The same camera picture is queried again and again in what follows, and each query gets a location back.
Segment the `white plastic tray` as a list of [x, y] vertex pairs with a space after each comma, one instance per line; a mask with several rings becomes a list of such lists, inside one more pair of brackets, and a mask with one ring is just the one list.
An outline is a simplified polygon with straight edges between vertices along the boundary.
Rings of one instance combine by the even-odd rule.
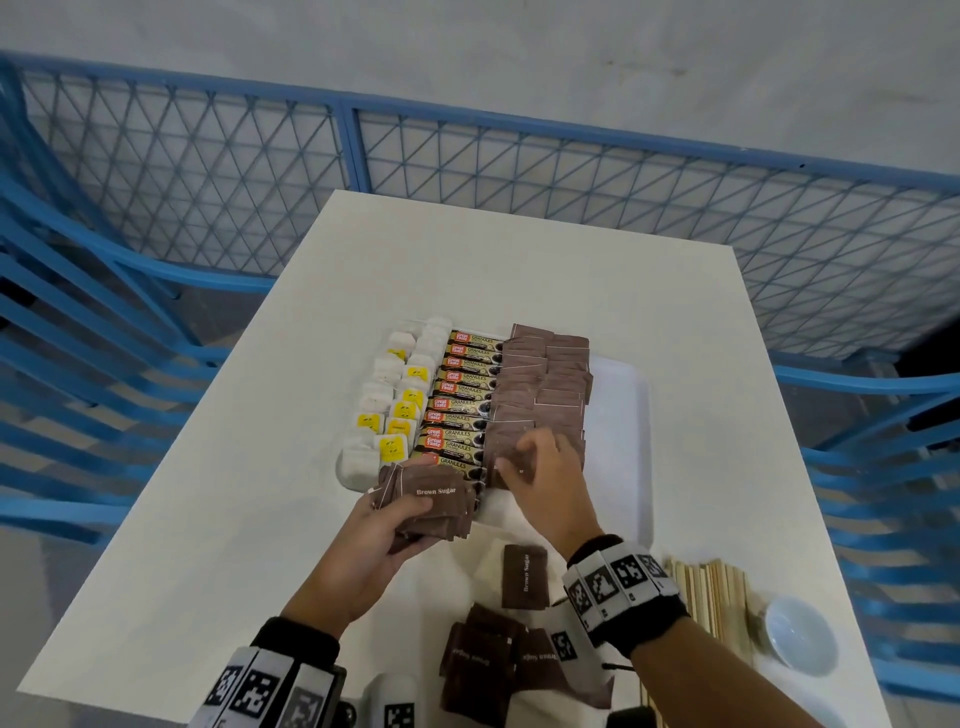
[[583, 474], [600, 525], [646, 549], [654, 544], [649, 385], [633, 365], [590, 350]]

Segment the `blue slatted metal barrier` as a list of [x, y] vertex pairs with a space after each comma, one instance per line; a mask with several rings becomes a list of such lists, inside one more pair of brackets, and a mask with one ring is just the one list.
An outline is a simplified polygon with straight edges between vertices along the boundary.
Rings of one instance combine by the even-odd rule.
[[863, 414], [800, 454], [882, 690], [960, 706], [960, 372], [885, 375], [774, 358], [779, 384], [852, 396]]
[[222, 370], [174, 309], [274, 279], [131, 248], [0, 56], [0, 528], [102, 550]]

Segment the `brown paper sachet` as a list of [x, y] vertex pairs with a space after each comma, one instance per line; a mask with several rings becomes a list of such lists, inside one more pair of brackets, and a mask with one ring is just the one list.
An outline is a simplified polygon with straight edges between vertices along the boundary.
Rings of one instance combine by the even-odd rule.
[[502, 638], [513, 647], [528, 633], [522, 622], [478, 602], [471, 605], [464, 623], [474, 630]]
[[532, 691], [563, 694], [569, 690], [559, 655], [543, 628], [530, 629], [520, 636], [514, 664], [512, 691], [515, 694]]
[[535, 544], [509, 543], [502, 553], [501, 607], [543, 611], [550, 606], [548, 553]]
[[510, 637], [455, 622], [440, 661], [441, 710], [490, 728], [503, 728], [514, 691]]

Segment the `blue mesh fence panel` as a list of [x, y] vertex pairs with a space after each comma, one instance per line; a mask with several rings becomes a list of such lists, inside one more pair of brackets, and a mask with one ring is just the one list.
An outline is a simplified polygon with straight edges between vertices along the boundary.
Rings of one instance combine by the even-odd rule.
[[960, 176], [427, 103], [337, 103], [351, 189], [732, 249], [768, 349], [960, 322]]
[[277, 277], [354, 187], [328, 103], [0, 54], [0, 168], [150, 259]]

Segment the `small bundle of brown sachets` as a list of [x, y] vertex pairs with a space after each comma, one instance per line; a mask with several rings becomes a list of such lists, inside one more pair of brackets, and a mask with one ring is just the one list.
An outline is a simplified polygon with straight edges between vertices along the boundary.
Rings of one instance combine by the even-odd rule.
[[457, 463], [390, 464], [381, 467], [376, 484], [367, 490], [375, 509], [412, 495], [426, 498], [431, 508], [405, 519], [395, 540], [414, 543], [424, 538], [466, 539], [486, 489], [482, 468], [463, 470]]

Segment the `row of dark drink sticks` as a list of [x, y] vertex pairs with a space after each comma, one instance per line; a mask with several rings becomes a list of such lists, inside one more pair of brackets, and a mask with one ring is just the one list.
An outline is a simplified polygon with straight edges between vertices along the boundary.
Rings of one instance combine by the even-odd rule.
[[423, 322], [411, 358], [433, 367], [412, 455], [427, 455], [436, 464], [452, 467], [477, 496], [489, 482], [486, 430], [504, 344], [434, 316]]

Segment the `rows of brown sachets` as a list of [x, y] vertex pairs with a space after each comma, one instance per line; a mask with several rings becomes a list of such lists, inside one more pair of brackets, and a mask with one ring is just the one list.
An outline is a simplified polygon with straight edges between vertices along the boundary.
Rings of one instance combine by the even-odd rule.
[[500, 458], [509, 460], [524, 480], [533, 480], [535, 455], [519, 450], [518, 443], [534, 430], [560, 434], [584, 466], [586, 410], [594, 388], [590, 340], [516, 322], [499, 352], [483, 444], [486, 487], [507, 488], [497, 473]]

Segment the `person's right forearm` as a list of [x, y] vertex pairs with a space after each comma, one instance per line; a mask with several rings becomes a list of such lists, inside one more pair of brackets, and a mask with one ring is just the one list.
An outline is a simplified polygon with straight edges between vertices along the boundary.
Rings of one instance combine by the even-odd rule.
[[630, 652], [666, 728], [821, 728], [691, 617]]

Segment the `rows of white tea bags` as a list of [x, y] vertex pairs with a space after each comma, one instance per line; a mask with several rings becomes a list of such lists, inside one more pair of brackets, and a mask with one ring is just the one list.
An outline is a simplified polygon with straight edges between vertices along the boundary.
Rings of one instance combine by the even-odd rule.
[[367, 492], [383, 467], [411, 457], [452, 331], [443, 314], [383, 330], [341, 435], [335, 475], [343, 488]]

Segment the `bundle of wooden stir sticks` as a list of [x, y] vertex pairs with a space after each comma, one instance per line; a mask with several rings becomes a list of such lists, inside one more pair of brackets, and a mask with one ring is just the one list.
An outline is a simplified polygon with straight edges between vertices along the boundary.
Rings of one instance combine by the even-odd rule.
[[[675, 557], [669, 557], [667, 564], [669, 575], [678, 586], [679, 596], [689, 617], [758, 672], [749, 645], [748, 590], [743, 571], [721, 560], [707, 564], [685, 564]], [[657, 728], [666, 728], [666, 723], [642, 683], [640, 692], [646, 698], [646, 706], [653, 708], [657, 714]]]

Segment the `small white bowl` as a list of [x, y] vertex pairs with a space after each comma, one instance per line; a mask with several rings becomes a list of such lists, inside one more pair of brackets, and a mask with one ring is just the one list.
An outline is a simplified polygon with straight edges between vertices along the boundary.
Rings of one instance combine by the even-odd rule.
[[778, 595], [750, 614], [753, 639], [762, 654], [811, 677], [831, 674], [839, 661], [834, 630], [807, 601]]

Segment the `person's left hand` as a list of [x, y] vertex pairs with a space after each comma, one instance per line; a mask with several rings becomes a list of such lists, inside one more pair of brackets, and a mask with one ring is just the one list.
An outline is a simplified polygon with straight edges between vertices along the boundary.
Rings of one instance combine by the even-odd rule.
[[352, 624], [379, 601], [407, 561], [437, 543], [435, 538], [423, 538], [396, 548], [398, 525], [369, 525], [370, 510], [369, 494], [364, 494], [296, 590], [336, 595], [349, 605]]

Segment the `person's right hand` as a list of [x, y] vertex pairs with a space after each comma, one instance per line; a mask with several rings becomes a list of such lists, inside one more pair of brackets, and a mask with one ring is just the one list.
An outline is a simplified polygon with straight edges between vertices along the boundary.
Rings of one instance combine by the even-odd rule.
[[535, 480], [509, 491], [534, 530], [567, 564], [574, 564], [586, 544], [605, 534], [577, 451], [564, 434], [548, 428], [527, 431], [515, 447], [533, 456]]

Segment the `person's left forearm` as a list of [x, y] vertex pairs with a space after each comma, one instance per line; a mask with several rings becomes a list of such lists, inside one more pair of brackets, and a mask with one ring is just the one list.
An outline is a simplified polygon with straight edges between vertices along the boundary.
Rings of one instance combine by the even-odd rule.
[[350, 605], [329, 591], [298, 590], [280, 612], [297, 625], [318, 630], [339, 641], [354, 621]]

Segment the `black wristband with marker tags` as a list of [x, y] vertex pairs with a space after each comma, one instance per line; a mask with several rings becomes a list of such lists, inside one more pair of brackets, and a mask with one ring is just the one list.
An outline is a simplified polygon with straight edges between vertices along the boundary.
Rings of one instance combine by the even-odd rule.
[[342, 728], [340, 642], [283, 616], [227, 660], [186, 728]]
[[678, 586], [648, 549], [616, 535], [584, 542], [561, 582], [591, 643], [610, 645], [625, 658], [690, 616]]

